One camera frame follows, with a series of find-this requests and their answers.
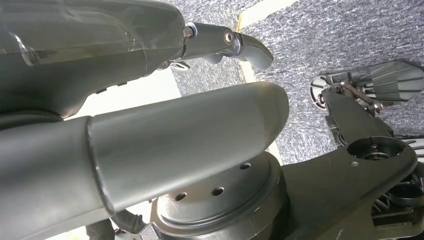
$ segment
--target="metal screw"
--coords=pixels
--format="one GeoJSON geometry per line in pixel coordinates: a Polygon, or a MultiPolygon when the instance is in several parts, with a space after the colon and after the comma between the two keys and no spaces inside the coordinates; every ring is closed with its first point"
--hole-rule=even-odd
{"type": "Polygon", "coordinates": [[[225,43],[228,44],[228,45],[233,44],[233,42],[234,42],[234,33],[231,30],[225,31],[225,33],[224,33],[224,40],[225,40],[225,43]]]}
{"type": "Polygon", "coordinates": [[[191,38],[193,37],[193,29],[189,26],[185,27],[182,30],[182,35],[184,36],[184,38],[191,38]]]}

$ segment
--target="silver metal part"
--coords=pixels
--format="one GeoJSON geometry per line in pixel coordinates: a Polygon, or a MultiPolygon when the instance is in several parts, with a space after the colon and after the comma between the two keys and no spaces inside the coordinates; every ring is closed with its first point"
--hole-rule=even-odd
{"type": "MultiPolygon", "coordinates": [[[[268,152],[152,204],[151,221],[161,240],[250,240],[268,235],[287,199],[278,161],[268,152]]],[[[155,240],[141,233],[143,240],[155,240]]]]}
{"type": "Polygon", "coordinates": [[[310,96],[320,109],[326,106],[318,100],[318,95],[326,88],[341,83],[352,86],[340,94],[357,97],[370,105],[370,112],[382,110],[382,106],[407,103],[424,90],[424,69],[412,62],[394,60],[373,66],[356,68],[349,71],[322,74],[312,79],[310,96]]]}
{"type": "Polygon", "coordinates": [[[224,33],[224,40],[225,40],[225,43],[226,44],[228,44],[228,45],[232,45],[233,43],[234,43],[234,33],[233,33],[233,31],[231,31],[231,30],[226,30],[225,31],[225,33],[224,33]]]}
{"type": "Polygon", "coordinates": [[[342,81],[340,83],[340,85],[342,86],[342,88],[351,91],[353,93],[353,95],[355,95],[356,97],[358,97],[359,99],[361,99],[362,101],[364,101],[365,103],[367,103],[369,105],[368,109],[372,112],[376,112],[378,114],[383,112],[383,104],[381,104],[379,101],[377,100],[373,100],[372,98],[370,98],[369,96],[367,96],[365,93],[359,91],[358,89],[356,89],[355,87],[353,87],[352,85],[350,85],[347,82],[342,81]]]}

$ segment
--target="screw hole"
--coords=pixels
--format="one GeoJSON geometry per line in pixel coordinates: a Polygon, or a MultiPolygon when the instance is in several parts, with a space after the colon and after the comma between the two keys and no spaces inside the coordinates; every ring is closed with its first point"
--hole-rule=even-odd
{"type": "Polygon", "coordinates": [[[243,163],[242,165],[240,165],[240,169],[241,170],[246,170],[246,169],[248,169],[250,167],[251,167],[251,164],[250,163],[243,163]]]}
{"type": "Polygon", "coordinates": [[[181,201],[181,200],[183,200],[185,197],[187,196],[187,193],[185,193],[185,192],[182,192],[182,193],[180,193],[180,194],[178,194],[176,197],[175,197],[175,201],[181,201]]]}
{"type": "Polygon", "coordinates": [[[219,196],[219,195],[223,194],[223,192],[224,192],[223,187],[217,187],[212,191],[212,195],[213,196],[219,196]]]}

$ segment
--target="white tape line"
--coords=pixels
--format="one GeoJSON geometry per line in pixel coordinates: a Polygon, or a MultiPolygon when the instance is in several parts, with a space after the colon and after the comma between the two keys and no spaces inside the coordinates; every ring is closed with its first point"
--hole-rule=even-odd
{"type": "Polygon", "coordinates": [[[255,5],[244,10],[240,14],[240,25],[239,29],[243,29],[251,24],[254,24],[260,20],[266,19],[269,15],[284,9],[297,0],[263,0],[255,5]]]}

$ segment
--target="gray carpet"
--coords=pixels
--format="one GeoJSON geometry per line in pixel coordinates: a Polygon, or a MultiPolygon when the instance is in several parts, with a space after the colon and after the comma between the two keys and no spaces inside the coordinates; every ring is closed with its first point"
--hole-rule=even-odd
{"type": "MultiPolygon", "coordinates": [[[[187,21],[235,29],[248,1],[170,0],[187,21]]],[[[283,162],[305,161],[333,150],[325,111],[310,101],[311,77],[394,59],[424,64],[424,0],[300,0],[243,30],[274,54],[274,64],[256,71],[258,81],[283,86],[290,115],[277,143],[283,162]]],[[[183,96],[242,84],[238,63],[193,60],[187,72],[174,71],[183,96]]],[[[424,135],[424,96],[388,108],[381,115],[397,136],[424,135]]]]}

